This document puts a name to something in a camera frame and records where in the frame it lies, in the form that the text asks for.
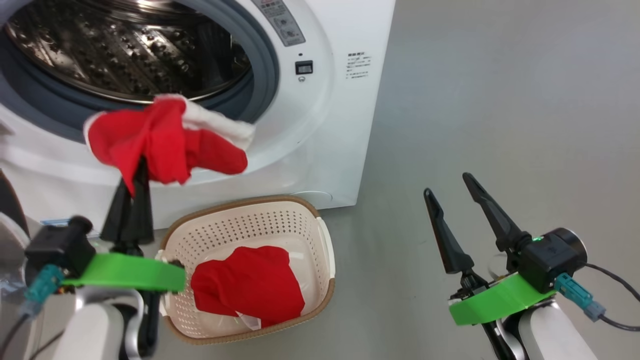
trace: blue connector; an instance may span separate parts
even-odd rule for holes
[[[20,306],[20,315],[34,318],[42,310],[42,305],[64,280],[65,275],[55,265],[45,265],[24,294],[25,301]]]
[[[593,295],[566,272],[558,275],[554,288],[578,305],[592,322],[598,321],[599,316],[607,311],[599,302],[593,301]]]

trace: black cable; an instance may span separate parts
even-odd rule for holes
[[[604,315],[600,315],[598,317],[599,317],[599,319],[601,319],[602,321],[604,321],[605,323],[608,323],[609,325],[611,325],[613,327],[617,327],[619,329],[626,330],[626,331],[640,331],[640,326],[629,326],[629,325],[625,325],[623,323],[615,322],[615,321],[611,320],[610,318],[608,318],[608,317],[606,317]]]
[[[44,350],[47,350],[47,348],[50,347],[51,344],[55,343],[56,340],[60,339],[60,337],[64,333],[65,333],[64,330],[62,330],[61,332],[57,333],[53,338],[51,338],[49,341],[47,341],[47,343],[45,345],[42,345],[38,350],[36,350],[36,352],[34,352],[29,357],[29,360],[35,360],[35,358],[38,357],[38,355],[40,355],[40,353],[42,353]]]
[[[624,279],[622,279],[620,276],[617,276],[616,274],[608,271],[607,269],[601,268],[598,265],[594,265],[594,264],[589,264],[589,263],[584,263],[584,266],[588,267],[588,268],[592,268],[595,270],[598,270],[599,272],[602,272],[603,274],[605,274],[606,276],[609,276],[611,279],[614,279],[615,281],[618,281],[620,284],[622,284],[629,292],[631,292],[631,294],[633,294],[633,296],[640,301],[640,293],[638,293],[638,291],[636,289],[634,289],[633,286],[631,286],[631,284],[629,284],[627,281],[625,281]],[[616,327],[618,329],[621,330],[626,330],[626,331],[640,331],[640,326],[631,326],[631,325],[625,325],[623,323],[619,323],[619,322],[615,322],[613,320],[611,320],[610,318],[606,317],[604,314],[601,314],[600,316],[598,316],[599,319],[601,319],[602,321],[604,321],[605,323],[608,323],[609,325]]]
[[[6,351],[9,349],[9,344],[11,343],[11,340],[13,340],[15,335],[18,333],[18,330],[20,330],[20,327],[22,326],[22,324],[24,324],[27,320],[29,320],[29,315],[24,314],[20,316],[18,321],[16,321],[15,324],[9,330],[9,332],[7,332],[6,337],[2,342],[2,347],[0,347],[0,360],[4,359],[4,355],[6,354]]]
[[[592,268],[595,270],[598,270],[599,272],[602,272],[603,274],[609,276],[611,279],[614,279],[615,281],[618,281],[620,284],[622,284],[629,292],[631,292],[631,294],[633,294],[633,296],[640,301],[640,293],[637,292],[636,289],[634,289],[633,286],[631,286],[627,281],[624,281],[620,276],[617,276],[616,274],[608,271],[607,269],[603,269],[601,267],[599,267],[598,265],[594,265],[594,264],[589,264],[589,263],[585,263],[584,266],[588,267],[588,268]]]

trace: washing machine door opening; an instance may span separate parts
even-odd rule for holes
[[[25,5],[0,35],[0,101],[56,135],[81,142],[92,113],[157,94],[247,122],[275,96],[273,45],[233,0],[13,1]]]

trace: brown basket rim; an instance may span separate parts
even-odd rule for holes
[[[195,213],[192,213],[192,214],[189,214],[189,215],[186,215],[186,216],[183,216],[183,217],[179,218],[176,222],[174,222],[171,225],[171,227],[169,227],[169,230],[167,231],[166,235],[164,236],[164,239],[162,240],[162,244],[160,245],[160,249],[164,250],[166,248],[166,244],[169,241],[169,238],[171,237],[173,232],[178,227],[180,227],[182,224],[184,224],[184,223],[186,223],[186,222],[188,222],[190,220],[193,220],[195,218],[202,217],[202,216],[209,215],[209,214],[213,214],[213,213],[218,213],[220,211],[225,211],[225,210],[234,209],[234,208],[240,208],[240,207],[243,207],[243,206],[256,205],[256,204],[265,204],[267,202],[282,202],[282,201],[296,202],[298,204],[301,204],[302,206],[305,206],[311,212],[311,214],[313,214],[316,218],[320,217],[320,213],[318,212],[318,210],[316,208],[313,207],[313,205],[309,204],[304,199],[301,199],[301,198],[295,197],[295,196],[291,196],[291,195],[275,195],[275,196],[256,197],[256,198],[252,198],[252,199],[239,200],[239,201],[229,202],[227,204],[214,206],[214,207],[209,208],[209,209],[196,211]],[[295,325],[298,325],[298,324],[301,324],[303,322],[307,322],[307,321],[311,320],[312,318],[316,317],[322,310],[324,310],[327,307],[327,305],[329,304],[329,301],[331,300],[331,297],[333,296],[334,290],[335,290],[335,278],[329,280],[329,286],[327,287],[327,292],[326,292],[326,295],[324,296],[323,301],[320,303],[320,305],[318,305],[317,308],[315,308],[309,314],[306,314],[304,316],[300,316],[300,317],[295,318],[295,319],[291,319],[291,320],[286,321],[284,323],[280,323],[280,324],[277,324],[277,325],[274,325],[274,326],[267,327],[265,329],[260,329],[260,330],[256,330],[256,331],[249,330],[247,332],[243,332],[242,334],[218,336],[218,337],[215,337],[215,338],[192,338],[192,337],[186,336],[185,334],[180,332],[178,330],[178,328],[175,326],[175,324],[173,323],[173,321],[171,320],[170,316],[165,316],[164,319],[166,320],[166,324],[167,324],[167,326],[169,326],[169,329],[171,329],[171,331],[180,340],[185,341],[186,343],[190,343],[192,345],[209,345],[209,344],[231,343],[231,342],[234,342],[234,341],[246,340],[246,339],[250,339],[250,338],[256,338],[258,336],[271,334],[272,332],[281,331],[281,330],[284,330],[284,329],[286,329],[288,327],[292,327],[292,326],[295,326]]]

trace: front-loading washing machine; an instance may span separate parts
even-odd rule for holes
[[[117,169],[86,148],[92,113],[180,93],[255,123],[238,176],[152,184],[154,226],[221,202],[358,195],[394,0],[2,0],[0,158],[27,216],[99,228]]]

